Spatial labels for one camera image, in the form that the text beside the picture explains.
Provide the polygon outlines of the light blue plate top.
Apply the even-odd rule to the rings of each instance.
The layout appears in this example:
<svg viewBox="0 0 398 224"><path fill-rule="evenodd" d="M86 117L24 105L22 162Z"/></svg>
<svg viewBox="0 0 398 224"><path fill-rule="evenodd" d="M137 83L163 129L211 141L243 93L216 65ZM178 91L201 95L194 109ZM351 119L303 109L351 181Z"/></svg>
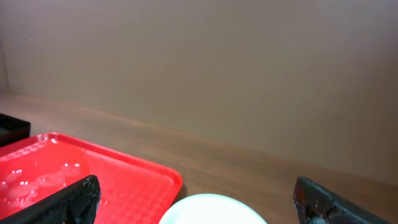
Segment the light blue plate top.
<svg viewBox="0 0 398 224"><path fill-rule="evenodd" d="M219 194L196 194L172 205L160 224L267 224L246 204Z"/></svg>

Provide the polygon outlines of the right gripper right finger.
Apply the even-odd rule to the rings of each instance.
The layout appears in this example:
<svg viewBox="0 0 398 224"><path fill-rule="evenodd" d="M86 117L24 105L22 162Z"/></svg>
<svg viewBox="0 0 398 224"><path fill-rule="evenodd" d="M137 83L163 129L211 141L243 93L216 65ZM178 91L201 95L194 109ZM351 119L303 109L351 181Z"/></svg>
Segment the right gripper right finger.
<svg viewBox="0 0 398 224"><path fill-rule="evenodd" d="M293 201L300 224L390 224L304 176L297 178Z"/></svg>

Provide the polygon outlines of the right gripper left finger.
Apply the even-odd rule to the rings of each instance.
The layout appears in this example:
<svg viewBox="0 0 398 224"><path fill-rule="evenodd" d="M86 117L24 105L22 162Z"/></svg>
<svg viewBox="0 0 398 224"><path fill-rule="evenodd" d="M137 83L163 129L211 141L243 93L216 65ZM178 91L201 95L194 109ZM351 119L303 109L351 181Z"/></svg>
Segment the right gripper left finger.
<svg viewBox="0 0 398 224"><path fill-rule="evenodd" d="M89 175L1 219L1 224L94 224L100 199L99 180Z"/></svg>

